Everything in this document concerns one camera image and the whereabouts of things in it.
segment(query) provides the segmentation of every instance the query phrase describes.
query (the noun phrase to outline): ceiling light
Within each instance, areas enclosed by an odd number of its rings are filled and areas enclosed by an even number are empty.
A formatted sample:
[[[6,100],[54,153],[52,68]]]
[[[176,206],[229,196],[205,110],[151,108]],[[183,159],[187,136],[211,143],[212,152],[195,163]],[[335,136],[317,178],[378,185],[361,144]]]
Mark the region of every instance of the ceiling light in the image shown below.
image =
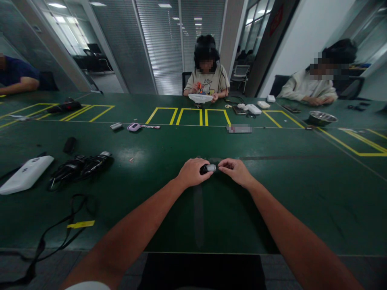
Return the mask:
[[[91,5],[94,5],[94,6],[107,6],[101,2],[90,2]]]
[[[66,6],[60,5],[58,3],[49,3],[48,5],[56,7],[56,8],[67,8]]]
[[[172,8],[170,4],[159,4],[161,8]]]

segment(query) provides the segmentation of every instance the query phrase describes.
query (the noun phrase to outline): red object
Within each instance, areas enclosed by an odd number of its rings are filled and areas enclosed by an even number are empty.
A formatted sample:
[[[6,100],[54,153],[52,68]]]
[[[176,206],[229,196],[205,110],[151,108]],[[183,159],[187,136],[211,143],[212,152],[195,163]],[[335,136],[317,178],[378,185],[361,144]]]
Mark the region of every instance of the red object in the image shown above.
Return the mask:
[[[277,13],[274,16],[273,21],[270,24],[270,37],[273,35],[277,27],[282,21],[282,15],[283,15],[283,4],[281,7],[278,9]]]

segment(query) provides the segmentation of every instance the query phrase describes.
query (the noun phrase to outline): woman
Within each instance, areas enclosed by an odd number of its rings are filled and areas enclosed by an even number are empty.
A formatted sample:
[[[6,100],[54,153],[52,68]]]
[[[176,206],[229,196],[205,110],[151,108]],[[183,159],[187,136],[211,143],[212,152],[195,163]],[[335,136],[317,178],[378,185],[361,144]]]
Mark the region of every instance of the woman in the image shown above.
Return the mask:
[[[192,72],[185,86],[183,95],[199,92],[199,84],[207,95],[213,98],[212,103],[228,95],[230,87],[225,68],[217,65],[220,60],[215,48],[215,39],[211,35],[200,36],[195,45],[195,70]]]
[[[304,101],[311,106],[331,104],[338,99],[333,78],[343,75],[356,59],[357,48],[350,39],[342,39],[321,53],[317,64],[296,72],[282,87],[278,98]]]

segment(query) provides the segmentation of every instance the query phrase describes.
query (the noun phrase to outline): white device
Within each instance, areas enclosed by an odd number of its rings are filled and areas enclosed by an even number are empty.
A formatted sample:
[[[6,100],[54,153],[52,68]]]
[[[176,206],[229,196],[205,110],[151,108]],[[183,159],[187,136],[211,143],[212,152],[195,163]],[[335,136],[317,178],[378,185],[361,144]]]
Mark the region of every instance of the white device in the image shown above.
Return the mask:
[[[212,96],[208,95],[199,95],[199,94],[188,94],[188,97],[193,100],[195,103],[204,104],[213,99]]]
[[[269,103],[275,103],[275,97],[273,95],[268,95],[266,101]]]
[[[0,187],[0,195],[8,195],[29,189],[54,160],[52,156],[28,160],[6,183]]]
[[[265,101],[258,101],[257,105],[262,109],[269,109],[270,105],[266,103]]]
[[[253,113],[254,115],[260,115],[262,114],[262,111],[260,109],[258,109],[255,105],[253,104],[249,104],[249,105],[246,105],[246,107],[249,109],[249,111],[251,113]]]

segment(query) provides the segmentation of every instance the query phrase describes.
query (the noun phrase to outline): white cloth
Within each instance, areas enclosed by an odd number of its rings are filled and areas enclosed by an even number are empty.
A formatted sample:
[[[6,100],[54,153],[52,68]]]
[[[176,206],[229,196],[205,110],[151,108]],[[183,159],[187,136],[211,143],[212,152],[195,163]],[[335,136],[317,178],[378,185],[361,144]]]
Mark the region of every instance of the white cloth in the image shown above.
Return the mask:
[[[86,281],[86,282],[72,285],[66,290],[110,290],[110,288],[101,282]]]
[[[229,79],[227,77],[227,73],[223,65],[218,66],[213,74],[203,75],[202,73],[200,73],[199,70],[192,72],[184,90],[192,89],[194,87],[194,84],[197,82],[200,82],[202,84],[203,92],[205,92],[207,95],[221,93],[224,89],[230,87]]]
[[[310,79],[310,73],[300,70],[293,74],[282,87],[277,98],[302,101],[305,96],[326,99],[333,97],[337,100],[336,89],[332,81],[315,81]]]

